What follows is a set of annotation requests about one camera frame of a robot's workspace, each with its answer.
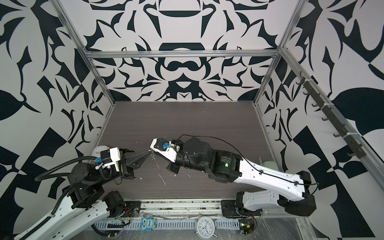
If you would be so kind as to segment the keyring with chain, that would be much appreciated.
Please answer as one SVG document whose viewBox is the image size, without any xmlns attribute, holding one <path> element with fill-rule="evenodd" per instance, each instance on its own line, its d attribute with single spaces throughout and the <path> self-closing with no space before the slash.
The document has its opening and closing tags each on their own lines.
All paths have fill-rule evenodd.
<svg viewBox="0 0 384 240">
<path fill-rule="evenodd" d="M 151 156 L 151 159 L 153 160 L 153 162 L 156 164 L 158 170 L 161 172 L 160 166 L 159 166 L 159 164 L 158 164 L 158 160 L 156 159 L 156 154 L 155 154 L 155 152 L 151 151 L 150 156 Z"/>
</svg>

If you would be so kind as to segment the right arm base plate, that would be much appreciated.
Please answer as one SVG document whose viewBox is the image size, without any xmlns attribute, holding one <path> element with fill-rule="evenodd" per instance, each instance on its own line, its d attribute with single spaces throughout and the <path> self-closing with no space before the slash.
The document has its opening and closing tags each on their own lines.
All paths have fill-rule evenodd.
<svg viewBox="0 0 384 240">
<path fill-rule="evenodd" d="M 245 217 L 245 215 L 240 214 L 240 212 L 236 209 L 235 203 L 235 200 L 221 200 L 223 217 L 228 219 L 240 219 Z"/>
</svg>

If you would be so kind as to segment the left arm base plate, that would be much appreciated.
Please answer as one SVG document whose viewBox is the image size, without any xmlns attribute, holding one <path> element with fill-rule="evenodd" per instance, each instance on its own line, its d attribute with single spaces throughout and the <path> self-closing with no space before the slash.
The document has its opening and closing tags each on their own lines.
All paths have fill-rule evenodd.
<svg viewBox="0 0 384 240">
<path fill-rule="evenodd" d="M 125 201 L 121 218 L 136 217 L 141 213 L 141 201 Z"/>
</svg>

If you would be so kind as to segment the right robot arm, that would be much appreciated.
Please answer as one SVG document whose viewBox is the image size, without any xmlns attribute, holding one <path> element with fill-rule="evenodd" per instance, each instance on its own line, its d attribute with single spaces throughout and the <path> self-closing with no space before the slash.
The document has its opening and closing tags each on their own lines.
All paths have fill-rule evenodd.
<svg viewBox="0 0 384 240">
<path fill-rule="evenodd" d="M 315 197 L 309 191 L 312 182 L 308 172 L 289 174 L 260 166 L 240 154 L 214 150 L 197 137 L 185 143 L 161 140 L 155 148 L 170 161 L 168 168 L 174 173 L 184 167 L 204 172 L 216 182 L 263 188 L 262 192 L 237 193 L 235 208 L 240 215 L 278 208 L 291 215 L 309 217 L 317 208 Z"/>
</svg>

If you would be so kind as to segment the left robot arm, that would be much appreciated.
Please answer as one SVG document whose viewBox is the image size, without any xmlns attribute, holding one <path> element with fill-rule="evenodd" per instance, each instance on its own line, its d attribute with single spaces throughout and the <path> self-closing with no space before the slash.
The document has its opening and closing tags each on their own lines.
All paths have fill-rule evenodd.
<svg viewBox="0 0 384 240">
<path fill-rule="evenodd" d="M 97 221 L 123 215 L 126 203 L 118 191 L 105 193 L 103 186 L 115 179 L 135 178 L 134 171 L 153 153 L 136 154 L 128 149 L 112 148 L 94 156 L 79 157 L 40 175 L 41 182 L 53 177 L 67 177 L 53 209 L 22 233 L 7 240 L 69 240 Z"/>
</svg>

